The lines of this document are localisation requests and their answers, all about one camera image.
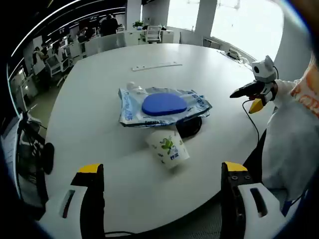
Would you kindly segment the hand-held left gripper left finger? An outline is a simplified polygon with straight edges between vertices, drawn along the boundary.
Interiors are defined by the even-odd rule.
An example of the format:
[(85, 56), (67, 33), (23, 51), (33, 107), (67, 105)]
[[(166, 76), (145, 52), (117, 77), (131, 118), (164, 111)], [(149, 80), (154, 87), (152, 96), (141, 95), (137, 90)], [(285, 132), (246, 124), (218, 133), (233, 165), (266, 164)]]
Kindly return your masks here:
[(104, 208), (103, 164), (86, 165), (47, 201), (39, 225), (51, 239), (103, 239)]

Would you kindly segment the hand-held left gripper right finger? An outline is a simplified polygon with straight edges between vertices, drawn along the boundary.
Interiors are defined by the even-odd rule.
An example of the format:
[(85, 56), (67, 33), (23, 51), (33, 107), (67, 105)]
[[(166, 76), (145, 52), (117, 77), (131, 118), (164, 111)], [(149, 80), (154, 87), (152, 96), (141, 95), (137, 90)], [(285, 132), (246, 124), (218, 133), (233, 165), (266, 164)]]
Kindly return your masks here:
[(220, 193), (222, 239), (272, 239), (286, 223), (280, 201), (239, 163), (222, 163)]

